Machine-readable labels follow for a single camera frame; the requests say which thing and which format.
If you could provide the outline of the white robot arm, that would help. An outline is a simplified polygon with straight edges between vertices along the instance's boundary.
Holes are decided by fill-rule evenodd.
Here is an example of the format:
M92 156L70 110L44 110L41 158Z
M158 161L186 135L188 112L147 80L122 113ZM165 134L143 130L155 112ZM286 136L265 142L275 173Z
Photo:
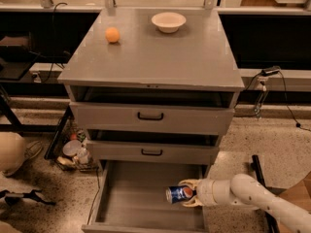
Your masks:
M187 179L179 182L196 194L185 207L230 205L261 209L292 233L311 233L311 214L299 206L271 193L253 177L235 175L230 180Z

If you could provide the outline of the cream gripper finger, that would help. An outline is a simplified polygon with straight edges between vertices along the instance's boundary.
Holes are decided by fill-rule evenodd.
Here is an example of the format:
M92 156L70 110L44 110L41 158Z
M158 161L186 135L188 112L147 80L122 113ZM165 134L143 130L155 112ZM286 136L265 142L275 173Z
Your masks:
M193 207L202 207L202 202L194 195L189 201L185 201L182 203L184 207L193 208Z
M198 179L186 179L186 180L180 181L178 183L178 186L186 185L190 189L196 190L196 188L198 187L198 184L199 184L199 180Z

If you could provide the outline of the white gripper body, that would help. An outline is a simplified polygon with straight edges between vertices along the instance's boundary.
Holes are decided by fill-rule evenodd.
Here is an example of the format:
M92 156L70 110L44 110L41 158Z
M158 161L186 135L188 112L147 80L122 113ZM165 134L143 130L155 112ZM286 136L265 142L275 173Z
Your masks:
M200 180L196 188L198 201L206 207L231 205L234 195L230 190L230 180Z

